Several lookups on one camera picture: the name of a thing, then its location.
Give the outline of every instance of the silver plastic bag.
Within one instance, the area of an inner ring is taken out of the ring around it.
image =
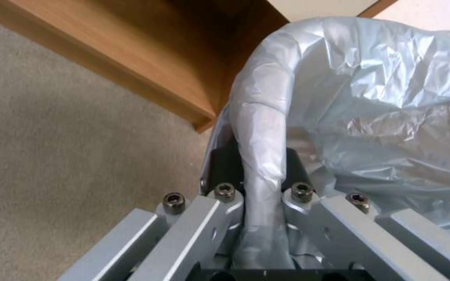
[[[230,128],[248,192],[237,267],[293,266],[280,205],[286,146],[319,195],[360,190],[382,212],[412,208],[450,231],[450,32],[364,18],[290,23],[237,75],[209,151]]]

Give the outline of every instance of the wooden board edge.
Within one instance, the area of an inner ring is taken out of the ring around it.
[[[200,122],[192,124],[192,126],[194,127],[194,130],[197,133],[204,133],[209,128],[213,127],[215,123],[216,123],[216,118],[215,119],[203,119]]]
[[[8,7],[5,5],[0,5],[0,24],[186,119],[198,133],[202,133],[210,127],[207,126],[206,128],[206,123],[213,122],[216,119],[216,116],[203,114],[200,110],[193,110],[193,107],[188,107],[186,103],[182,104],[178,99],[165,98],[164,93],[150,87],[150,85],[140,81],[130,75],[130,73],[116,70],[117,67],[115,65],[109,64],[100,57],[88,52],[88,50],[84,50],[76,44],[65,40],[48,28],[36,25],[25,16],[8,10]]]
[[[360,18],[373,18],[395,2],[397,2],[397,0],[378,0],[361,12],[358,16]]]

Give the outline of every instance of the wooden shelf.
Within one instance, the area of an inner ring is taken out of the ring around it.
[[[287,20],[266,0],[0,0],[0,23],[202,131],[250,52]]]

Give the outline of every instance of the plastic bag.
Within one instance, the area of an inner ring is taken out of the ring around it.
[[[209,151],[230,127],[248,192],[236,267],[293,267],[280,204],[286,146],[320,196],[360,190],[383,212],[412,208],[450,231],[450,32],[290,23],[237,75]]]

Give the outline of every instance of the gray carpet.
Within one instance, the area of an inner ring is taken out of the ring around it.
[[[0,280],[52,280],[133,208],[193,197],[209,131],[0,26]]]

